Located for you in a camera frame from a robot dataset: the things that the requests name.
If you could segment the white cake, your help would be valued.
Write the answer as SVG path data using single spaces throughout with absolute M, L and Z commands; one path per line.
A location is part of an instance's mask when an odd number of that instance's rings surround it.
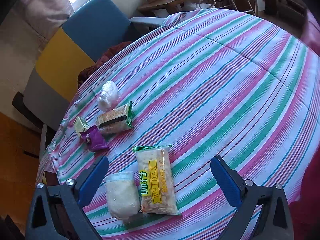
M 112 217 L 128 220 L 140 210 L 138 189 L 133 172 L 118 172 L 106 176 L 106 201 Z

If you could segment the purple snack packet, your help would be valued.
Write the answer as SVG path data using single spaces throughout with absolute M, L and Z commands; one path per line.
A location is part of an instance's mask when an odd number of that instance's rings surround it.
M 80 135 L 91 152 L 97 152 L 108 148 L 106 140 L 96 125 L 90 127 L 86 131 L 80 132 Z

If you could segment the small yellow green packet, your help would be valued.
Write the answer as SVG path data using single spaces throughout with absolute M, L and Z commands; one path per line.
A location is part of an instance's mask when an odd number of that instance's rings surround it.
M 90 128 L 87 121 L 81 116 L 76 117 L 75 121 L 73 122 L 73 127 L 74 127 L 78 136 L 81 135 L 80 134 L 81 132 L 84 132 Z

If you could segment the Weidan yellow biscuit packet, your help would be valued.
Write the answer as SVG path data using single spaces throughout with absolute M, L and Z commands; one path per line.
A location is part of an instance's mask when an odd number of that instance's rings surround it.
M 133 148 L 138 164 L 141 213 L 180 214 L 169 159 L 171 148 L 172 145 Z

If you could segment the cracker packet green ends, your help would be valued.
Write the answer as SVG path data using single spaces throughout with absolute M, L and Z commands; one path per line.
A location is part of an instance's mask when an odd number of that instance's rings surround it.
M 132 126 L 132 101 L 97 117 L 97 127 L 101 134 L 116 134 Z

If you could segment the wooden wardrobe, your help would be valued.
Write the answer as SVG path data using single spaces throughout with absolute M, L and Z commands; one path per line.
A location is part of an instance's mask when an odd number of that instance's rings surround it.
M 1 216 L 9 215 L 21 231 L 34 194 L 40 133 L 1 114 Z

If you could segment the white plastic wrapped ball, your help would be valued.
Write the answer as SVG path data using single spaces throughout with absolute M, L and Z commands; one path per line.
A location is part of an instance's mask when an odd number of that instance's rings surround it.
M 118 87 L 113 81 L 107 81 L 101 88 L 98 98 L 98 108 L 107 112 L 112 109 L 118 100 Z

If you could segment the dark red cloth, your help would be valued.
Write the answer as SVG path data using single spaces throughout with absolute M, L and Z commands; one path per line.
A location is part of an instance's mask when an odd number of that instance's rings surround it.
M 84 82 L 91 76 L 93 75 L 93 73 L 95 71 L 97 71 L 103 64 L 105 64 L 107 61 L 109 61 L 110 59 L 112 59 L 117 53 L 119 53 L 120 51 L 122 51 L 124 48 L 126 48 L 127 46 L 129 46 L 132 42 L 131 41 L 125 41 L 125 42 L 121 42 L 118 45 L 112 46 L 110 48 L 108 48 L 107 51 L 105 51 L 103 53 L 103 55 L 97 60 L 97 62 L 88 67 L 85 68 L 84 70 L 82 70 L 79 75 L 78 75 L 78 88 L 81 87 L 81 85 L 84 84 Z

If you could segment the striped tablecloth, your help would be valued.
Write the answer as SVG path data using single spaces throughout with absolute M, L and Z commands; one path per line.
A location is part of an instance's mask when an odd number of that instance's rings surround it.
M 109 173 L 138 171 L 135 146 L 171 145 L 180 215 L 121 222 L 101 185 L 84 211 L 104 239 L 216 239 L 235 209 L 210 171 L 215 155 L 257 185 L 280 183 L 288 202 L 300 197 L 319 146 L 319 56 L 288 32 L 233 10 L 168 16 L 80 87 L 39 172 L 63 183 L 93 163 L 73 123 L 96 123 L 107 81 L 119 89 L 117 104 L 132 102 L 133 111 L 133 129 L 107 137 Z

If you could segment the grey yellow blue chair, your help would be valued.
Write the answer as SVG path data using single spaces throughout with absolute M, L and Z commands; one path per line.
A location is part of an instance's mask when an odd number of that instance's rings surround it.
M 111 0 L 90 0 L 53 35 L 12 105 L 33 125 L 57 130 L 78 90 L 77 77 L 112 46 L 142 37 Z

